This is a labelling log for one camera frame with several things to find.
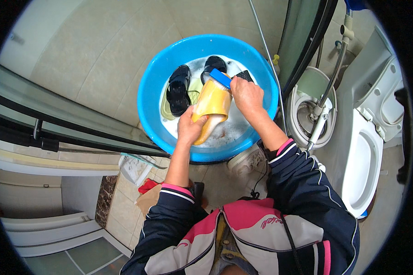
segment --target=right hand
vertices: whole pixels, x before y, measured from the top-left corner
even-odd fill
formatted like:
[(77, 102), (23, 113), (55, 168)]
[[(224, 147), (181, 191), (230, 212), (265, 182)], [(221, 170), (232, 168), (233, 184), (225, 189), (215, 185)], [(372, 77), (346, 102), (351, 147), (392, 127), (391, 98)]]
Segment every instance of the right hand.
[(247, 120), (264, 111), (263, 90), (254, 82), (233, 77), (229, 86), (237, 108)]

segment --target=soap foam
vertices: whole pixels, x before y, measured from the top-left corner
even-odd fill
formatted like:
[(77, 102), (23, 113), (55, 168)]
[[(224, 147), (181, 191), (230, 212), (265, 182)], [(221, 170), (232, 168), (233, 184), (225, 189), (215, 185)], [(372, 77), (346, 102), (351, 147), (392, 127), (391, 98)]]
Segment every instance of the soap foam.
[[(230, 59), (223, 55), (216, 55), (223, 59), (226, 62), (227, 66), (227, 73), (231, 78), (236, 74), (240, 73), (241, 71), (247, 70), (247, 68), (240, 62)], [(207, 61), (210, 55), (201, 57), (198, 59), (194, 59), (186, 65), (191, 70), (191, 81), (195, 81), (196, 79), (200, 78), (204, 70), (205, 62)], [(257, 85), (257, 80), (254, 78), (253, 74), (249, 72), (251, 78), (254, 80), (254, 83)], [(162, 98), (164, 96), (164, 92), (168, 86), (168, 77), (167, 81), (165, 82), (164, 87), (162, 88), (161, 96), (159, 99), (159, 104), (162, 102)], [(179, 118), (174, 120), (168, 120), (161, 115), (161, 123), (167, 129), (167, 131), (177, 139), (177, 123), (179, 122)], [(224, 122), (219, 123), (216, 128), (212, 131), (209, 138), (201, 145), (197, 145), (196, 147), (201, 148), (214, 148), (226, 145), (228, 143), (233, 142), (234, 140), (240, 138), (250, 127), (248, 121), (243, 116), (243, 114), (237, 108), (234, 98), (231, 101), (231, 106), (229, 108), (228, 119)]]

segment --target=jacket sleeve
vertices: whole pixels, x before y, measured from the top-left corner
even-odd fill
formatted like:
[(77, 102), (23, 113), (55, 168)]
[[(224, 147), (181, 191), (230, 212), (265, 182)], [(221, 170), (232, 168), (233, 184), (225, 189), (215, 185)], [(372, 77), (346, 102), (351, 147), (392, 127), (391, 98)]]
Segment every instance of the jacket sleeve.
[(122, 275), (146, 274), (150, 256), (177, 245), (194, 224), (207, 216), (185, 188), (162, 184), (158, 203), (146, 215), (139, 242), (121, 269)]
[(330, 273), (351, 273), (359, 252), (358, 221), (332, 189), (326, 174), (292, 139), (266, 155), (272, 169), (268, 197), (274, 199), (274, 207), (323, 228), (323, 240), (330, 242)]

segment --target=metal pole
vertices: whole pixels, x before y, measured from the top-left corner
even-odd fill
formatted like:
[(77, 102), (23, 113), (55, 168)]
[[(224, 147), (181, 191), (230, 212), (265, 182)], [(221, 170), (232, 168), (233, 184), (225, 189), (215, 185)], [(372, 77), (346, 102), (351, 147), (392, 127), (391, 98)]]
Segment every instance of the metal pole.
[[(352, 17), (352, 10), (347, 9), (346, 14)], [(344, 54), (346, 53), (347, 50), (347, 43), (344, 42), (344, 40), (341, 43), (341, 51), (340, 54), (338, 55), (338, 59), (336, 60), (335, 64), (335, 69), (333, 70), (332, 77), (330, 78), (329, 84), (327, 85), (326, 91), (324, 92), (323, 96), (321, 97), (321, 100), (318, 102), (318, 107), (314, 109), (313, 117), (314, 119), (317, 119), (318, 116), (320, 115), (324, 104), (326, 103), (326, 99), (329, 97), (330, 90), (333, 87), (333, 84), (335, 83), (335, 80), (338, 76), (338, 73), (340, 72), (341, 69), (341, 63), (344, 58)]]
[(286, 132), (287, 131), (286, 130), (286, 119), (285, 119), (285, 108), (284, 108), (284, 105), (283, 105), (283, 96), (281, 94), (280, 81), (278, 80), (278, 76), (275, 72), (274, 63), (272, 63), (271, 56), (270, 56), (269, 50), (268, 50), (268, 45), (266, 45), (265, 37), (263, 35), (262, 27), (260, 26), (260, 22), (259, 22), (259, 18), (257, 17), (257, 13), (255, 12), (254, 4), (252, 3), (252, 0), (248, 0), (248, 2), (249, 2), (249, 5), (251, 6), (252, 14), (254, 15), (254, 19), (255, 19), (255, 22), (257, 23), (257, 27), (259, 28), (260, 37), (262, 38), (263, 46), (265, 47), (265, 50), (266, 50), (266, 57), (269, 60), (269, 63), (271, 65), (271, 69), (272, 69), (272, 73), (274, 74), (274, 79), (277, 83), (278, 97), (280, 98), (281, 118), (283, 119), (283, 121), (282, 121), (283, 122), (283, 131), (287, 135), (287, 132)]
[(323, 53), (324, 36), (321, 38), (320, 46), (318, 47), (317, 62), (315, 63), (315, 68), (318, 69), (320, 66), (321, 54)]

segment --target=toilet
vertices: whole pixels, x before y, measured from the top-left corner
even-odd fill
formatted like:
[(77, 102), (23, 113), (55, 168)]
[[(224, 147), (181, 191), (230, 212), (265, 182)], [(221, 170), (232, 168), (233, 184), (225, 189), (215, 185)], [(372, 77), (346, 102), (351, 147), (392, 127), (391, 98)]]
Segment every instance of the toilet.
[(363, 214), (374, 196), (384, 142), (402, 129), (404, 108), (394, 93), (403, 87), (396, 54), (375, 26), (336, 90), (338, 113), (332, 138), (313, 152), (355, 217)]

